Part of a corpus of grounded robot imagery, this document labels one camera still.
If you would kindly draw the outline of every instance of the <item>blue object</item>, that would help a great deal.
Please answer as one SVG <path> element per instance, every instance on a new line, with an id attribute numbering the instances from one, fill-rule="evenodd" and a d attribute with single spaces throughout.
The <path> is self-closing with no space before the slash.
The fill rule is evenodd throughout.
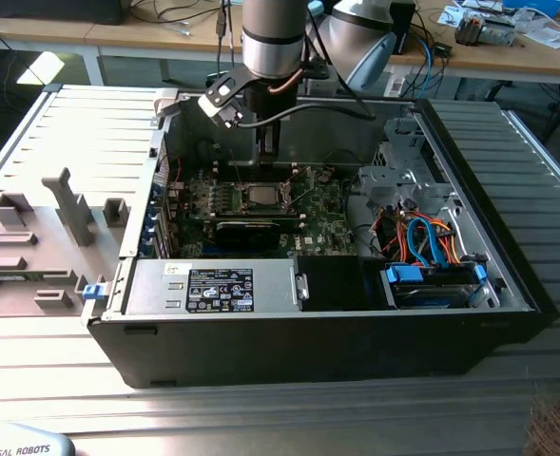
<path id="1" fill-rule="evenodd" d="M 386 274 L 390 283 L 423 281 L 421 270 L 417 266 L 411 266 L 410 264 L 393 264 Z"/>
<path id="2" fill-rule="evenodd" d="M 319 0 L 314 0 L 313 2 L 309 2 L 309 10 L 314 17 L 318 17 L 324 13 L 324 4 Z"/>
<path id="3" fill-rule="evenodd" d="M 425 93 L 425 91 L 427 90 L 428 83 L 430 82 L 430 78 L 432 77 L 432 65 L 434 64 L 434 59 L 432 58 L 432 51 L 430 50 L 430 46 L 425 42 L 425 40 L 421 38 L 419 35 L 415 35 L 415 37 L 419 41 L 419 43 L 421 43 L 421 45 L 425 48 L 425 55 L 428 61 L 428 74 L 425 75 L 425 81 L 423 81 L 423 87 L 421 88 L 421 91 L 417 96 L 417 98 L 421 98 Z"/>
<path id="4" fill-rule="evenodd" d="M 476 273 L 476 277 L 480 282 L 484 282 L 487 279 L 487 271 L 482 264 L 477 264 L 473 267 L 473 271 Z"/>
<path id="5" fill-rule="evenodd" d="M 415 241 L 413 240 L 415 227 L 419 222 L 423 223 L 428 230 L 428 237 L 430 238 L 430 249 L 432 250 L 434 261 L 438 263 L 442 268 L 448 267 L 449 263 L 447 263 L 446 260 L 444 259 L 444 256 L 442 255 L 442 252 L 440 252 L 440 249 L 438 249 L 438 244 L 435 241 L 435 229 L 432 226 L 432 224 L 424 218 L 421 217 L 413 218 L 409 223 L 409 227 L 406 230 L 406 241 L 409 245 L 409 250 L 415 256 L 416 259 L 418 259 L 423 263 L 423 266 L 425 266 L 426 268 L 430 267 L 430 263 L 428 262 L 428 260 L 425 259 L 425 257 L 416 250 Z"/>
<path id="6" fill-rule="evenodd" d="M 396 35 L 388 33 L 371 46 L 345 82 L 353 90 L 367 90 L 383 73 L 396 47 Z"/>
<path id="7" fill-rule="evenodd" d="M 554 17 L 560 10 L 560 0 L 504 0 L 504 8 L 520 9 L 524 7 L 535 8 Z"/>
<path id="8" fill-rule="evenodd" d="M 99 283 L 91 283 L 83 289 L 83 299 L 95 299 L 97 301 L 106 299 L 105 286 Z"/>

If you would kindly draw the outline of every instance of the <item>power supply label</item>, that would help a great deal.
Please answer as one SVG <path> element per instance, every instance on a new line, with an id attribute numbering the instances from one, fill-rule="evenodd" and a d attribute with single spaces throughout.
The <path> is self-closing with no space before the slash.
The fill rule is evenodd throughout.
<path id="1" fill-rule="evenodd" d="M 191 314 L 254 312 L 251 269 L 191 269 L 186 310 Z"/>

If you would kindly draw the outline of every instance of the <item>metal frame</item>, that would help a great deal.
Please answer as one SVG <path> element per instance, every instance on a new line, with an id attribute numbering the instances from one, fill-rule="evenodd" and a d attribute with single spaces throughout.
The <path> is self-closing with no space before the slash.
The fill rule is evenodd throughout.
<path id="1" fill-rule="evenodd" d="M 541 142 L 537 139 L 535 135 L 527 128 L 527 126 L 518 119 L 518 116 L 514 113 L 514 111 L 505 111 L 504 114 L 510 123 L 518 130 L 518 132 L 523 135 L 523 137 L 527 140 L 527 142 L 535 149 L 535 152 L 541 155 L 544 158 L 544 162 L 548 165 L 552 173 L 560 179 L 560 164 L 558 161 L 549 154 Z"/>

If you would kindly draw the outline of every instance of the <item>side panel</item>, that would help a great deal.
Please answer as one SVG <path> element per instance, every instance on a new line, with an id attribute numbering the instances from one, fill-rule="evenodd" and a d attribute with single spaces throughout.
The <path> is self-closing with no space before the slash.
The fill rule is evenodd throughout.
<path id="1" fill-rule="evenodd" d="M 458 375 L 525 342 L 534 313 L 270 318 L 88 325 L 133 388 Z"/>

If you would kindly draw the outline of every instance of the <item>desk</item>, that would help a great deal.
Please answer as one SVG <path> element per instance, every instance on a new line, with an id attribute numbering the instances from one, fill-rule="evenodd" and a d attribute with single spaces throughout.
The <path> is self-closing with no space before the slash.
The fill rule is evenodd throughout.
<path id="1" fill-rule="evenodd" d="M 182 0 L 158 0 L 158 10 L 183 4 Z M 435 39 L 453 46 L 453 56 L 445 69 L 447 76 L 466 78 L 527 81 L 560 84 L 560 49 L 554 50 L 518 36 L 512 47 L 483 45 L 464 47 L 454 41 L 454 29 L 438 25 L 434 20 L 448 4 L 447 0 L 420 2 L 426 28 Z M 208 10 L 215 2 L 202 0 L 195 8 L 179 9 L 168 13 L 167 19 L 185 17 Z M 136 12 L 154 20 L 152 2 L 145 1 Z M 216 60 L 217 38 L 214 31 L 216 15 L 209 13 L 189 20 L 190 36 L 158 24 L 142 22 L 129 16 L 121 26 L 93 25 L 61 21 L 31 19 L 0 19 L 0 35 L 11 48 L 17 50 L 49 50 L 70 52 L 83 56 L 87 74 L 93 85 L 103 85 L 103 56 L 124 56 L 164 60 Z M 233 8 L 236 61 L 241 60 L 241 7 Z M 230 58 L 228 39 L 222 47 L 221 60 Z M 418 71 L 424 63 L 423 55 L 414 44 L 404 55 L 390 59 L 388 71 L 392 76 L 386 95 L 396 96 L 408 74 Z"/>
<path id="2" fill-rule="evenodd" d="M 459 45 L 454 40 L 454 28 L 435 22 L 448 4 L 447 0 L 419 2 L 425 27 L 434 39 L 453 47 L 453 55 L 445 69 L 445 75 L 560 84 L 560 49 L 543 46 L 522 34 L 518 34 L 511 47 Z M 556 20 L 560 22 L 560 13 Z M 388 68 L 392 77 L 386 95 L 397 96 L 402 88 L 404 76 L 418 71 L 423 62 L 424 57 L 415 47 L 411 47 L 404 55 L 393 56 Z"/>

